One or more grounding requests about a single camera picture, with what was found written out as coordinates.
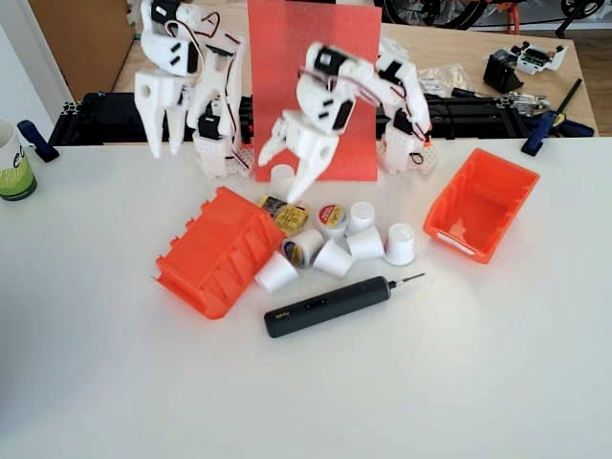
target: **mug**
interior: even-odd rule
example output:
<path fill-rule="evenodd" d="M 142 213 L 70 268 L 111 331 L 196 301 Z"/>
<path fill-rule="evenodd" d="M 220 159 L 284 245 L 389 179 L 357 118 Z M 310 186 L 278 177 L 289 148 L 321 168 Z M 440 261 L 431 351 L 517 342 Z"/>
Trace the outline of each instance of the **mug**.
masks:
<path fill-rule="evenodd" d="M 0 119 L 0 198 L 18 201 L 34 193 L 36 186 L 14 124 Z"/>

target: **orange board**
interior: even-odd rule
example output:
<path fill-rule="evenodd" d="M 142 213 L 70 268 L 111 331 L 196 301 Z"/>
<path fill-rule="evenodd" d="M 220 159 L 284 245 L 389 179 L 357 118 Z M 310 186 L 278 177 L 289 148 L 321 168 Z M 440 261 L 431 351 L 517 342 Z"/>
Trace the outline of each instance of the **orange board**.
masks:
<path fill-rule="evenodd" d="M 249 0 L 252 104 L 255 155 L 270 138 L 283 109 L 297 110 L 297 71 L 315 41 L 342 48 L 351 55 L 374 62 L 378 56 L 381 10 L 374 7 Z M 377 179 L 376 112 L 358 101 L 334 160 L 320 180 Z M 297 166 L 297 158 L 285 150 L 265 167 L 255 168 L 257 181 L 270 180 L 276 164 Z"/>

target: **electric screwdriver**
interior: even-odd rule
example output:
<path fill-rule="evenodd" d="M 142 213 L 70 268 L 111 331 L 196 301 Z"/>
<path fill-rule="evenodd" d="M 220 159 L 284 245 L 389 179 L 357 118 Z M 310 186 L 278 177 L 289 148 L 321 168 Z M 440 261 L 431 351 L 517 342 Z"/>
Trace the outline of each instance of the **electric screwdriver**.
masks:
<path fill-rule="evenodd" d="M 304 299 L 264 315 L 266 328 L 271 338 L 278 338 L 303 328 L 317 325 L 332 318 L 353 313 L 359 309 L 378 304 L 391 297 L 391 290 L 425 273 L 402 280 L 387 281 L 381 275 L 356 284 Z"/>

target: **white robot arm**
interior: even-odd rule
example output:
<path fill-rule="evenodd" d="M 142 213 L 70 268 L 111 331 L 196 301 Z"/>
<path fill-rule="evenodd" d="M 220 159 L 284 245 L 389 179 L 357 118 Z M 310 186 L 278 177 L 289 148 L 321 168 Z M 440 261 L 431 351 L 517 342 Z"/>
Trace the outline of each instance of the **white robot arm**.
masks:
<path fill-rule="evenodd" d="M 327 168 L 344 133 L 357 97 L 382 105 L 386 126 L 383 164 L 406 170 L 408 155 L 428 143 L 429 112 L 416 67 L 397 43 L 383 39 L 375 64 L 335 47 L 314 43 L 306 54 L 296 88 L 300 111 L 284 110 L 259 165 L 289 148 L 299 159 L 288 201 L 295 202 Z"/>
<path fill-rule="evenodd" d="M 174 0 L 142 0 L 141 14 L 142 50 L 159 69 L 137 72 L 134 93 L 153 156 L 161 156 L 166 115 L 170 152 L 178 153 L 187 125 L 205 172 L 225 176 L 240 143 L 244 38 L 220 29 L 218 13 Z"/>

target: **orange plastic bin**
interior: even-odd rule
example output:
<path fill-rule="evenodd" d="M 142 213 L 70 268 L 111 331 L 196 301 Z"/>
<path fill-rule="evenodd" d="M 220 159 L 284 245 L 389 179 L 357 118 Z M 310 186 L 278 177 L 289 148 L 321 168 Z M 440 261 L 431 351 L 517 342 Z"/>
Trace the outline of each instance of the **orange plastic bin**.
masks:
<path fill-rule="evenodd" d="M 539 175 L 476 149 L 431 206 L 424 230 L 479 263 L 489 263 Z"/>
<path fill-rule="evenodd" d="M 268 213 L 221 186 L 157 259 L 158 281 L 208 318 L 221 318 L 284 238 Z"/>

